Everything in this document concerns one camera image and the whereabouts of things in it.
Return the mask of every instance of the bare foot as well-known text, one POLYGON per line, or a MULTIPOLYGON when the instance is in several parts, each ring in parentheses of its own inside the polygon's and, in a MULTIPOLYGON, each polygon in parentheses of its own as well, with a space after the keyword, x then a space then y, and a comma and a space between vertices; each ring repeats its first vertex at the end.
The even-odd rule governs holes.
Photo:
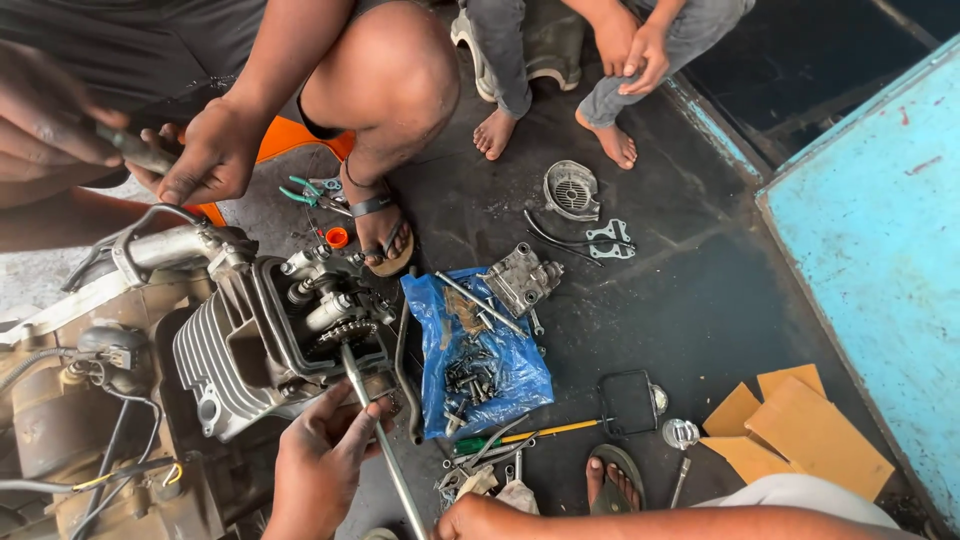
MULTIPOLYGON (((603 487, 603 461, 599 457, 591 457, 587 460, 587 501, 590 506, 596 501, 600 494, 600 488, 603 487)), ((630 508, 633 512, 640 511, 640 494, 634 489, 630 479, 618 469, 616 465, 607 466, 607 481, 611 481, 620 489, 624 497, 630 501, 630 508)))
POLYGON ((473 144, 477 145, 477 150, 483 152, 488 160, 496 160, 510 142, 515 125, 516 118, 497 109, 473 130, 473 144))
MULTIPOLYGON (((340 178, 345 178, 343 165, 341 165, 340 178)), ((350 182, 341 182, 344 187, 344 195, 347 197, 347 202, 355 205, 363 201, 372 199, 376 196, 384 196, 386 186, 380 185, 373 189, 357 187, 356 185, 351 184, 350 182)), ((360 217, 353 219, 354 224, 357 229, 357 236, 360 238, 360 249, 369 250, 379 246, 382 246, 383 253, 387 258, 397 258, 400 256, 400 252, 403 251, 403 248, 406 246, 407 241, 410 238, 410 224, 406 222, 403 218, 403 212, 400 211, 400 207, 396 204, 390 205, 382 210, 361 215, 360 217), (390 235, 390 232, 393 230, 394 225, 396 225, 397 220, 403 221, 403 225, 400 226, 400 231, 396 234, 394 238, 393 246, 384 246, 383 242, 387 240, 387 236, 390 235)), ((383 258, 368 256, 367 265, 376 266, 383 262, 383 258)))
POLYGON ((623 133, 620 128, 616 127, 616 124, 608 128, 594 128, 589 125, 587 120, 580 114, 579 109, 577 109, 575 116, 578 124, 592 131, 594 135, 597 135, 597 138, 600 139, 600 146, 603 146, 603 151, 607 153, 607 157, 616 161, 616 164, 620 165, 622 169, 634 168, 634 162, 636 161, 636 145, 634 144, 634 140, 623 133))

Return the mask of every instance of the blue plastic bag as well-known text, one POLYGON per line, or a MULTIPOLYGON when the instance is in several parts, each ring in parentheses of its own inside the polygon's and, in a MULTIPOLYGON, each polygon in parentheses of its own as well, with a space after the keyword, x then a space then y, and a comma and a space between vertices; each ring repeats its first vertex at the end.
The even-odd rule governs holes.
MULTIPOLYGON (((469 268, 447 275, 466 287, 479 298, 493 296, 477 273, 486 272, 486 268, 469 268)), ((467 331, 455 313, 446 312, 444 286, 446 284, 433 275, 400 279, 403 293, 410 303, 410 312, 423 325, 423 431, 426 438, 444 436, 447 419, 444 417, 446 382, 444 370, 451 361, 461 358, 468 346, 467 331)), ((498 301, 495 302, 500 313, 510 317, 507 310, 498 301)), ((493 358, 478 359, 485 362, 496 376, 496 395, 477 406, 469 405, 466 415, 468 423, 457 431, 461 437, 476 433, 494 424, 506 422, 512 418, 553 403, 553 386, 550 372, 543 364, 543 358, 537 351, 533 338, 526 339, 516 335, 503 323, 491 317, 494 332, 481 331, 477 338, 483 343, 493 358)), ((526 317, 516 323, 530 334, 526 317)), ((464 399, 458 395, 456 400, 464 399)))

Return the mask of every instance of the green pliers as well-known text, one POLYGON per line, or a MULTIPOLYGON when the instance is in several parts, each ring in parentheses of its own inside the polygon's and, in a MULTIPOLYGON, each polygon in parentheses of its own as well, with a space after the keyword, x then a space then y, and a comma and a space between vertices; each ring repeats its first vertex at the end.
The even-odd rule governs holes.
POLYGON ((283 193, 289 199, 293 199, 298 203, 306 203, 313 208, 320 207, 322 209, 333 210, 337 213, 343 214, 347 217, 353 217, 353 214, 350 213, 350 210, 344 208, 343 205, 334 201, 333 199, 324 195, 324 191, 310 182, 304 180, 299 176, 291 176, 290 180, 296 182, 303 186, 302 194, 294 193, 293 191, 287 189, 286 187, 280 187, 280 193, 283 193))

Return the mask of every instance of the brown cardboard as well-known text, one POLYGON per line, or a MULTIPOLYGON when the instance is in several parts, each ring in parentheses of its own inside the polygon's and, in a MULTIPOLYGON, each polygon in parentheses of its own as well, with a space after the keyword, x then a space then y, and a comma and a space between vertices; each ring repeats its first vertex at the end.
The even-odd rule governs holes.
POLYGON ((893 474, 890 464, 823 396, 792 377, 746 423, 795 470, 872 501, 893 474))
POLYGON ((704 421, 704 431, 711 437, 746 437, 750 430, 744 424, 759 408, 760 401, 741 382, 704 421))
POLYGON ((820 397, 826 399, 827 391, 824 390, 824 384, 820 382, 820 374, 817 373, 817 366, 806 364, 806 366, 792 367, 790 369, 781 369, 772 373, 757 375, 756 381, 760 383, 760 394, 763 401, 770 399, 770 396, 777 391, 777 388, 786 378, 792 377, 810 387, 811 390, 820 394, 820 397))
POLYGON ((779 455, 747 437, 707 437, 700 440, 725 457, 736 473, 747 483, 777 473, 797 472, 779 455))
POLYGON ((816 367, 757 376, 761 405, 740 383, 704 422, 701 439, 744 481, 801 473, 873 501, 894 467, 827 400, 816 367))

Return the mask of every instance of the blue painted surface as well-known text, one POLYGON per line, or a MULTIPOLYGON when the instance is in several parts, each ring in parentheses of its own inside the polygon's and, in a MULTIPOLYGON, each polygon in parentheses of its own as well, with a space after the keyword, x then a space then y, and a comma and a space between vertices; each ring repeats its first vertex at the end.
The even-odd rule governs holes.
POLYGON ((960 532, 960 37, 791 160, 758 203, 960 532))
POLYGON ((679 98, 680 103, 684 106, 681 113, 686 116, 695 128, 707 137, 707 140, 716 148, 717 152, 719 152, 720 156, 728 165, 734 169, 743 170, 744 173, 752 177, 752 182, 755 184, 763 183, 763 175, 756 170, 754 164, 747 158, 743 151, 740 150, 736 143, 733 142, 730 135, 718 126, 713 118, 710 117, 697 102, 698 95, 691 95, 682 86, 678 85, 673 77, 667 78, 667 80, 663 82, 663 85, 679 98))

